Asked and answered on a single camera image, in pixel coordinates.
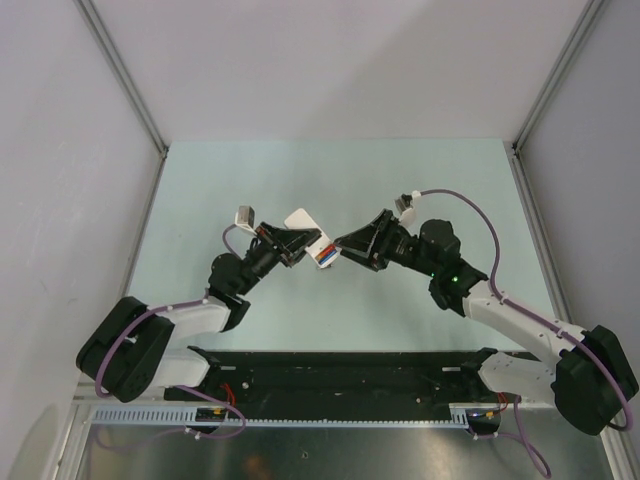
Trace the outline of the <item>white red remote control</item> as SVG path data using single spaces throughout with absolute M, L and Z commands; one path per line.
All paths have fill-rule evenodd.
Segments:
M 319 270 L 330 268 L 340 256 L 341 249 L 304 208 L 298 208 L 286 217 L 284 225 L 290 230 L 311 233 L 305 252 Z

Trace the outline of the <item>red battery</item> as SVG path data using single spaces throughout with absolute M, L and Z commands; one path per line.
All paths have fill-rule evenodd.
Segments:
M 323 251 L 321 251 L 318 255 L 320 260 L 324 260 L 327 257 L 330 257 L 336 253 L 336 248 L 333 245 L 329 245 Z

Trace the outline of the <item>blue battery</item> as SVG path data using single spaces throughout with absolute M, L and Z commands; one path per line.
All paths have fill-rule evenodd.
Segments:
M 322 260 L 322 264 L 329 264 L 335 257 L 339 255 L 339 251 L 332 251 L 327 256 L 325 256 Z

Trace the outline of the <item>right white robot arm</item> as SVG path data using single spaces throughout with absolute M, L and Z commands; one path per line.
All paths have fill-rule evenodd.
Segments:
M 389 210 L 336 241 L 344 257 L 380 271 L 391 262 L 429 277 L 436 305 L 482 323 L 533 355 L 521 366 L 497 352 L 485 352 L 480 366 L 461 376 L 473 401 L 505 392 L 557 408 L 576 429 L 597 435 L 612 426 L 638 381 L 618 337 L 598 325 L 591 330 L 536 313 L 511 300 L 485 273 L 460 254 L 461 242 L 446 220 L 424 222 L 412 235 Z

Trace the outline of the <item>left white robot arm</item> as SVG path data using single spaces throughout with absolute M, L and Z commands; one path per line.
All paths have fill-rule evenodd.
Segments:
M 155 308 L 133 296 L 121 298 L 81 348 L 77 367 L 93 379 L 100 398 L 127 403 L 155 387 L 187 387 L 199 399 L 214 397 L 220 374 L 201 348 L 181 341 L 235 328 L 250 307 L 245 295 L 276 266 L 299 263 L 321 237 L 317 228 L 259 224 L 244 256 L 214 259 L 201 297 Z

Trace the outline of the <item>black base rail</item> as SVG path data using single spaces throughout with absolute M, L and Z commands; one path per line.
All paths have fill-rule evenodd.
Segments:
M 207 351 L 197 391 L 231 399 L 252 420 L 354 423 L 447 420 L 458 403 L 502 409 L 475 352 Z

